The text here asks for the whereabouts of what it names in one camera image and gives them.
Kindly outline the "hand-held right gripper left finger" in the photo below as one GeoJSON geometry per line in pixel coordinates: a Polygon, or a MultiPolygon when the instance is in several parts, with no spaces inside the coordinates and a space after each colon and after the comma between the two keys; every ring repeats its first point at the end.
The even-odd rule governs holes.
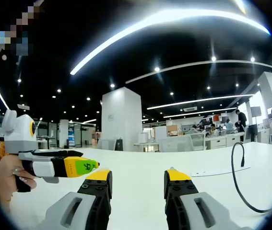
{"type": "Polygon", "coordinates": [[[69,192],[46,211],[37,230],[106,230],[111,214],[112,172],[87,176],[77,192],[69,192]]]}

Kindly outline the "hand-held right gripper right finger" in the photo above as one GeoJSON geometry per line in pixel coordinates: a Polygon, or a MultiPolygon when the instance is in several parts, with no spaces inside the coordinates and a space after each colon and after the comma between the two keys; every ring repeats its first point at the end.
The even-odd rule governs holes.
{"type": "Polygon", "coordinates": [[[165,214],[170,230],[240,230],[226,207],[206,192],[199,192],[191,178],[171,167],[164,174],[165,214]]]}

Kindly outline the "person's left hand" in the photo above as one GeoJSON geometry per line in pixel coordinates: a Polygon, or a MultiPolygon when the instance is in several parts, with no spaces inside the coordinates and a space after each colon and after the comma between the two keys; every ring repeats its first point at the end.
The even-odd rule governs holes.
{"type": "Polygon", "coordinates": [[[13,193],[18,191],[15,179],[36,188],[35,177],[23,168],[16,154],[9,154],[0,160],[0,201],[4,204],[9,204],[13,193]]]}

